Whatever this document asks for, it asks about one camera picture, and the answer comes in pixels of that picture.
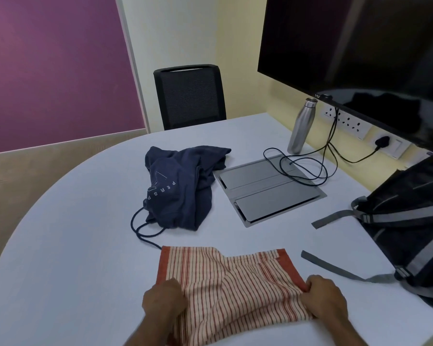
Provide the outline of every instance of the purple wall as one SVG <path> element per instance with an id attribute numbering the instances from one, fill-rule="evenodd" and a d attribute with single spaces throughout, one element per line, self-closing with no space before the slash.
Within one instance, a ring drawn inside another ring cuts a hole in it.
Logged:
<path id="1" fill-rule="evenodd" d="M 0 152 L 143 127 L 115 0 L 0 0 Z"/>

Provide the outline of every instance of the wall trim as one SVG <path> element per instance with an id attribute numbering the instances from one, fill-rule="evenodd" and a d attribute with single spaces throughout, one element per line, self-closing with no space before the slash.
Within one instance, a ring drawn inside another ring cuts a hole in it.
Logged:
<path id="1" fill-rule="evenodd" d="M 82 140 L 89 140 L 89 139 L 96 139 L 96 138 L 100 138 L 100 137 L 104 137 L 104 136 L 121 136 L 121 135 L 126 135 L 129 133 L 132 133 L 134 131 L 137 131 L 139 133 L 142 133 L 141 136 L 148 134 L 146 129 L 136 129 L 136 130 L 128 130 L 128 131 L 122 131 L 122 132 L 115 132 L 115 133 L 108 133 L 105 135 L 99 135 L 99 136 L 93 136 L 93 137 L 85 137 L 85 138 L 79 138 L 76 140 L 69 140 L 69 141 L 63 141 L 63 142 L 57 142 L 57 143 L 50 143 L 50 144 L 43 144 L 41 146 L 34 146 L 34 147 L 28 147 L 28 148 L 21 148 L 21 149 L 13 149 L 13 150 L 7 150 L 4 152 L 0 152 L 0 154 L 5 154 L 5 153 L 12 153 L 12 152 L 17 152 L 17 151 L 21 151 L 21 150 L 30 150 L 30 149 L 36 149 L 36 148 L 40 148 L 40 147 L 45 147 L 45 146 L 56 146 L 58 144 L 62 144 L 62 143 L 71 143 L 71 142 L 75 142 L 75 141 L 82 141 Z"/>

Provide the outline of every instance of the gray strap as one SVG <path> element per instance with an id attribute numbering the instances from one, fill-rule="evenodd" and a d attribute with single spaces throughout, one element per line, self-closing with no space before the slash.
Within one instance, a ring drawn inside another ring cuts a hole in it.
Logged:
<path id="1" fill-rule="evenodd" d="M 392 214 L 372 215 L 371 218 L 368 220 L 368 223 L 410 221 L 424 219 L 427 217 L 433 217 L 433 206 L 408 211 L 401 211 Z"/>
<path id="2" fill-rule="evenodd" d="M 433 259 L 433 240 L 427 244 L 407 265 L 407 270 L 413 275 L 420 271 Z"/>
<path id="3" fill-rule="evenodd" d="M 364 279 L 361 278 L 355 274 L 352 274 L 351 272 L 345 271 L 344 269 L 334 266 L 332 264 L 330 264 L 329 262 L 323 261 L 320 258 L 310 254 L 309 252 L 306 251 L 302 251 L 301 252 L 301 257 L 303 257 L 305 260 L 308 260 L 312 263 L 314 263 L 315 265 L 322 267 L 326 270 L 328 270 L 329 272 L 338 274 L 342 277 L 345 278 L 349 278 L 352 280 L 358 280 L 358 281 L 362 281 L 362 282 L 367 282 L 367 283 L 383 283 L 383 284 L 388 284 L 388 283 L 396 283 L 398 282 L 398 280 L 396 280 L 396 278 L 394 277 L 394 274 L 377 274 L 373 277 Z M 421 286 L 411 286 L 409 285 L 405 280 L 400 281 L 399 282 L 402 287 L 413 293 L 416 295 L 420 295 L 420 296 L 425 296 L 425 297 L 431 297 L 433 298 L 433 287 L 430 288 L 424 288 Z"/>
<path id="4" fill-rule="evenodd" d="M 404 289 L 406 289 L 407 291 L 409 291 L 413 294 L 433 298 L 433 287 L 424 288 L 422 286 L 412 286 L 412 285 L 409 285 L 404 280 L 401 281 L 400 283 Z"/>
<path id="5" fill-rule="evenodd" d="M 316 229 L 324 227 L 325 225 L 328 225 L 329 223 L 336 221 L 342 217 L 347 217 L 347 216 L 353 216 L 356 217 L 358 219 L 364 220 L 368 215 L 366 215 L 364 212 L 362 211 L 358 211 L 355 208 L 358 206 L 358 204 L 360 202 L 365 202 L 367 200 L 366 197 L 359 197 L 355 200 L 353 200 L 351 202 L 351 207 L 352 210 L 340 210 L 337 211 L 329 216 L 326 216 L 320 220 L 314 221 L 312 223 L 312 226 Z"/>
<path id="6" fill-rule="evenodd" d="M 322 267 L 326 270 L 328 270 L 329 272 L 338 274 L 342 277 L 345 278 L 349 278 L 352 280 L 358 280 L 358 281 L 362 281 L 362 282 L 368 282 L 368 283 L 383 283 L 383 284 L 388 284 L 388 283 L 396 283 L 397 280 L 394 277 L 394 274 L 389 273 L 389 274 L 377 274 L 373 277 L 364 279 L 361 278 L 355 274 L 352 274 L 351 272 L 345 271 L 344 269 L 334 266 L 332 264 L 330 264 L 329 262 L 323 261 L 320 258 L 310 254 L 309 252 L 306 251 L 302 251 L 301 252 L 301 257 L 303 257 L 305 260 L 310 261 L 311 263 L 314 263 L 315 265 Z"/>

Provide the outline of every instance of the yellow wall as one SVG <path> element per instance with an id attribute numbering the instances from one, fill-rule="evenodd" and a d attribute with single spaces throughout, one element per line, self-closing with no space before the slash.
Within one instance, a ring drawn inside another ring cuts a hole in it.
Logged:
<path id="1" fill-rule="evenodd" d="M 268 112 L 284 126 L 292 129 L 306 95 L 257 72 L 266 0 L 219 0 L 216 62 L 220 66 L 228 118 Z M 316 118 L 307 142 L 322 147 L 330 125 Z M 377 128 L 373 128 L 369 139 Z M 340 153 L 349 160 L 358 160 L 373 151 L 370 145 L 346 132 L 337 131 L 333 139 Z M 412 146 L 403 157 L 416 151 Z M 405 164 L 383 153 L 340 168 L 369 190 L 378 187 L 397 168 Z"/>

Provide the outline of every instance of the striped shorts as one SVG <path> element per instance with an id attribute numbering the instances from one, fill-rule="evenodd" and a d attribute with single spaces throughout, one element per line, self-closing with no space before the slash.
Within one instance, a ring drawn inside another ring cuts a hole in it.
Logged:
<path id="1" fill-rule="evenodd" d="M 157 283 L 171 278 L 189 300 L 168 338 L 171 346 L 202 346 L 312 318 L 299 299 L 305 282 L 284 249 L 224 257 L 215 248 L 164 246 Z"/>

